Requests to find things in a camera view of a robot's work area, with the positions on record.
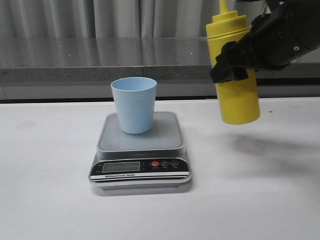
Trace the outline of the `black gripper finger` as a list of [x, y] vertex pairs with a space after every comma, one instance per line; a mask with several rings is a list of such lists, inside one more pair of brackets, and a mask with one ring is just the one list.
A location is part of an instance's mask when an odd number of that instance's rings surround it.
[[210, 71], [210, 76], [215, 84], [242, 81], [247, 79], [248, 54], [236, 41], [227, 42], [216, 58], [216, 64]]

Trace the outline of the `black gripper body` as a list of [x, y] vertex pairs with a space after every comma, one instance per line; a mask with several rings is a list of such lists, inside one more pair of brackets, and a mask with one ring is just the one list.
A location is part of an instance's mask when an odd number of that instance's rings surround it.
[[252, 22], [246, 67], [277, 71], [320, 46], [318, 0], [268, 1], [270, 14]]

